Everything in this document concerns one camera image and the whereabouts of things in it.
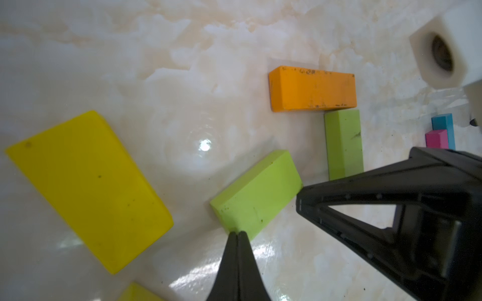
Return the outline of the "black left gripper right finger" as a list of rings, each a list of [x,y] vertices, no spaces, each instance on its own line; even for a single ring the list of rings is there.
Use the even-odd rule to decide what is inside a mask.
[[[238,299],[271,300],[263,284],[246,232],[238,233]]]

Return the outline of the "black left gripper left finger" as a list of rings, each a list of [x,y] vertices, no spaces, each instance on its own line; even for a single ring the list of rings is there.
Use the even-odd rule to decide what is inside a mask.
[[[231,232],[207,301],[238,300],[237,233]]]

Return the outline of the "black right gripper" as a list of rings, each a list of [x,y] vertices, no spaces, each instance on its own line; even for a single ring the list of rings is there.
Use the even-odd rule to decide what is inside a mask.
[[[338,205],[393,205],[380,229]],[[481,158],[413,147],[409,158],[303,188],[296,210],[415,300],[481,300]]]

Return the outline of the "lime green block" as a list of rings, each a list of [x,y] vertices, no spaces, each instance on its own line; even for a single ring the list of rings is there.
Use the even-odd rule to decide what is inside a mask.
[[[337,110],[325,114],[328,172],[331,181],[364,172],[360,112]]]
[[[274,150],[214,197],[210,205],[227,233],[253,240],[301,191],[288,150]]]

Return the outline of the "orange long block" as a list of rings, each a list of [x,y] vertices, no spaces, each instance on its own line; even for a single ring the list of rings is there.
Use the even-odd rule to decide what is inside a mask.
[[[273,112],[352,109],[357,106],[355,75],[294,66],[268,74]]]

